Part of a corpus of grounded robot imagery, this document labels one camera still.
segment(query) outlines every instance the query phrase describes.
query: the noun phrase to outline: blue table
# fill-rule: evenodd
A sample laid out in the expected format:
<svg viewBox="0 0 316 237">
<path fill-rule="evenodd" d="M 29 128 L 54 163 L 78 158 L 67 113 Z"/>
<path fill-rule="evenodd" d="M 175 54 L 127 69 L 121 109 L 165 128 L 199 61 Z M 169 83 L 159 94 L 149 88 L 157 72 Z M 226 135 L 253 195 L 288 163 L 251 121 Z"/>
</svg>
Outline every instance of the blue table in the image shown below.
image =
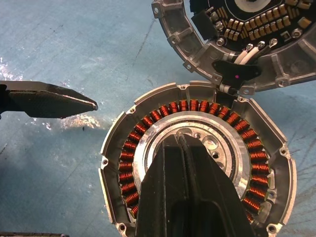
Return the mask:
<svg viewBox="0 0 316 237">
<path fill-rule="evenodd" d="M 99 104 L 97 112 L 64 120 L 2 114 L 0 230 L 119 236 L 97 170 L 108 129 L 147 91 L 202 79 L 167 43 L 151 0 L 123 2 L 0 2 L 0 79 L 69 87 Z M 309 82 L 254 96 L 297 162 L 295 207 L 280 237 L 316 236 L 315 89 Z"/>
</svg>

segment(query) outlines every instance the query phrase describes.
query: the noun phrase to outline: copper winding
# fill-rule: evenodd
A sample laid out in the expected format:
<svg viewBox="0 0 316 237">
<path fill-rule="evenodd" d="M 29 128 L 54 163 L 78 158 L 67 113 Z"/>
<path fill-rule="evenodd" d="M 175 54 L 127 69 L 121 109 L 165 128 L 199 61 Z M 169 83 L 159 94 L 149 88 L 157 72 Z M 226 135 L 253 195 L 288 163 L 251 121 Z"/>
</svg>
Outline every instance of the copper winding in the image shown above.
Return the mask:
<svg viewBox="0 0 316 237">
<path fill-rule="evenodd" d="M 190 100 L 190 111 L 198 111 L 198 100 Z"/>
<path fill-rule="evenodd" d="M 126 194 L 127 192 L 129 192 L 129 191 L 131 191 L 133 189 L 136 189 L 136 186 L 135 186 L 135 183 L 132 182 L 132 183 L 129 183 L 129 184 L 122 185 L 120 189 L 122 190 L 123 194 Z"/>
<path fill-rule="evenodd" d="M 128 138 L 135 142 L 139 142 L 139 140 L 142 138 L 142 135 L 138 134 L 137 132 L 131 132 Z"/>
<path fill-rule="evenodd" d="M 132 209 L 131 209 L 131 213 L 132 213 L 132 215 L 133 215 L 134 218 L 136 218 L 137 212 L 138 212 L 138 205 L 135 205 L 135 206 L 133 206 Z"/>
<path fill-rule="evenodd" d="M 234 128 L 239 133 L 241 133 L 242 131 L 248 129 L 249 127 L 250 127 L 250 124 L 246 120 L 241 120 L 234 126 Z"/>
<path fill-rule="evenodd" d="M 270 167 L 267 164 L 253 164 L 252 165 L 252 172 L 269 174 Z"/>
<path fill-rule="evenodd" d="M 126 196 L 125 201 L 127 205 L 132 205 L 136 203 L 138 201 L 138 193 L 135 192 L 133 194 Z"/>
<path fill-rule="evenodd" d="M 232 112 L 231 115 L 228 116 L 226 119 L 226 122 L 230 125 L 233 125 L 235 122 L 237 122 L 240 119 L 240 115 L 236 112 Z"/>
<path fill-rule="evenodd" d="M 223 106 L 221 108 L 221 110 L 218 112 L 218 117 L 220 117 L 221 119 L 224 119 L 227 117 L 227 115 L 229 114 L 230 109 Z"/>
<path fill-rule="evenodd" d="M 151 127 L 154 124 L 152 119 L 148 116 L 143 117 L 142 122 L 146 127 Z"/>
<path fill-rule="evenodd" d="M 179 101 L 179 110 L 182 111 L 188 111 L 189 105 L 187 100 L 180 100 Z"/>
<path fill-rule="evenodd" d="M 119 181 L 120 182 L 127 181 L 127 180 L 130 180 L 132 178 L 133 178 L 132 172 L 119 174 Z"/>
<path fill-rule="evenodd" d="M 177 105 L 177 102 L 171 102 L 169 103 L 169 111 L 174 114 L 176 112 L 179 112 L 179 108 L 178 108 L 178 105 Z"/>
<path fill-rule="evenodd" d="M 209 106 L 209 112 L 208 113 L 211 114 L 211 115 L 216 115 L 217 111 L 219 110 L 219 107 L 220 107 L 220 104 L 212 103 Z"/>
<path fill-rule="evenodd" d="M 166 116 L 168 116 L 170 114 L 169 113 L 169 109 L 168 109 L 168 107 L 166 105 L 162 105 L 159 108 L 159 111 L 160 111 L 162 117 L 166 117 Z"/>
<path fill-rule="evenodd" d="M 259 212 L 260 210 L 260 203 L 251 199 L 251 198 L 248 198 L 248 197 L 245 197 L 242 202 L 249 208 L 251 209 L 252 211 L 255 211 L 256 213 Z"/>
<path fill-rule="evenodd" d="M 246 216 L 247 216 L 248 221 L 249 221 L 250 223 L 252 223 L 252 222 L 253 222 L 253 216 L 252 216 L 249 212 L 247 212 L 247 211 L 246 211 Z"/>
<path fill-rule="evenodd" d="M 136 146 L 137 144 L 136 143 L 133 143 L 133 142 L 130 142 L 130 141 L 126 141 L 123 145 L 123 148 L 124 149 L 127 149 L 127 150 L 135 150 L 136 149 Z"/>
<path fill-rule="evenodd" d="M 248 142 L 247 147 L 249 150 L 254 150 L 254 149 L 261 149 L 263 147 L 263 145 L 259 139 L 255 139 L 255 140 Z"/>
<path fill-rule="evenodd" d="M 159 119 L 162 119 L 161 115 L 157 110 L 153 110 L 150 112 L 150 116 L 152 117 L 153 121 L 157 122 Z"/>
<path fill-rule="evenodd" d="M 269 178 L 264 175 L 253 175 L 251 178 L 251 181 L 256 184 L 269 186 Z"/>
<path fill-rule="evenodd" d="M 259 151 L 259 152 L 251 152 L 250 153 L 250 160 L 252 163 L 256 162 L 266 162 L 268 159 L 268 156 L 265 152 Z"/>
<path fill-rule="evenodd" d="M 134 127 L 136 132 L 139 132 L 140 134 L 144 134 L 147 130 L 147 128 L 145 128 L 144 125 L 138 123 L 135 127 Z"/>
<path fill-rule="evenodd" d="M 243 138 L 243 140 L 248 140 L 251 138 L 255 138 L 257 136 L 258 134 L 253 129 L 246 130 L 245 132 L 241 134 L 241 137 Z"/>
<path fill-rule="evenodd" d="M 249 193 L 251 193 L 252 195 L 260 198 L 260 199 L 266 199 L 266 191 L 259 189 L 259 188 L 255 188 L 255 187 L 250 187 L 250 189 L 248 190 Z"/>
<path fill-rule="evenodd" d="M 120 154 L 120 159 L 133 160 L 134 159 L 134 153 L 133 152 L 122 151 L 121 154 Z"/>
<path fill-rule="evenodd" d="M 209 107 L 209 102 L 206 100 L 202 100 L 199 105 L 199 111 L 207 113 L 208 107 Z"/>
<path fill-rule="evenodd" d="M 132 162 L 120 162 L 118 166 L 119 171 L 130 171 L 133 169 Z"/>
</svg>

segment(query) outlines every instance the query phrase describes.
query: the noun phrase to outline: circuit board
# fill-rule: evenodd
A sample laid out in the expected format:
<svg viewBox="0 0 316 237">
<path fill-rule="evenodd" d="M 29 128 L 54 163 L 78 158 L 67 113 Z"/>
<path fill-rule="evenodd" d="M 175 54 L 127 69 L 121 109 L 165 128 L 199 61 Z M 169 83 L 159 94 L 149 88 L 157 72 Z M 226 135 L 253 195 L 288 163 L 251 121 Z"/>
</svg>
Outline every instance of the circuit board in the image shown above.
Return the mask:
<svg viewBox="0 0 316 237">
<path fill-rule="evenodd" d="M 225 47 L 233 51 L 273 38 L 278 40 L 275 48 L 282 47 L 316 21 L 314 0 L 192 0 L 190 9 L 194 14 L 205 11 L 216 37 L 224 38 Z"/>
</svg>

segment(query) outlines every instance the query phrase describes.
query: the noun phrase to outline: white wire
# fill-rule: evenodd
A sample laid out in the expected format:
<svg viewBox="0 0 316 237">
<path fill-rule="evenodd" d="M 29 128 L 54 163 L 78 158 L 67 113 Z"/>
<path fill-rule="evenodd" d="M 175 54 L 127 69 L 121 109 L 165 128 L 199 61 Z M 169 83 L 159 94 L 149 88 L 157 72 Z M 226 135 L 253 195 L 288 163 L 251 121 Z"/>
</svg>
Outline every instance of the white wire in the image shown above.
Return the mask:
<svg viewBox="0 0 316 237">
<path fill-rule="evenodd" d="M 235 60 L 234 63 L 239 64 L 242 59 L 248 54 L 248 52 L 246 50 L 244 50 L 243 52 L 241 52 L 241 54 L 238 56 L 238 58 Z"/>
<path fill-rule="evenodd" d="M 240 65 L 245 65 L 257 52 L 259 52 L 258 47 L 254 47 L 240 62 Z"/>
</svg>

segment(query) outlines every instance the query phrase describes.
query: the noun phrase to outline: metal tool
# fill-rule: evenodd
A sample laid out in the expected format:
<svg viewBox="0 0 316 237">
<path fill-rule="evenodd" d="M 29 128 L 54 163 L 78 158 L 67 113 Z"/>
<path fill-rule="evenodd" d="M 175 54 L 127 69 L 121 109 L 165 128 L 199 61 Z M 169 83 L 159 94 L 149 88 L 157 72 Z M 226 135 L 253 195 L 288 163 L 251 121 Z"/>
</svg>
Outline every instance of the metal tool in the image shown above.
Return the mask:
<svg viewBox="0 0 316 237">
<path fill-rule="evenodd" d="M 71 89 L 38 81 L 0 81 L 0 114 L 20 111 L 62 119 L 97 109 L 95 101 Z"/>
</svg>

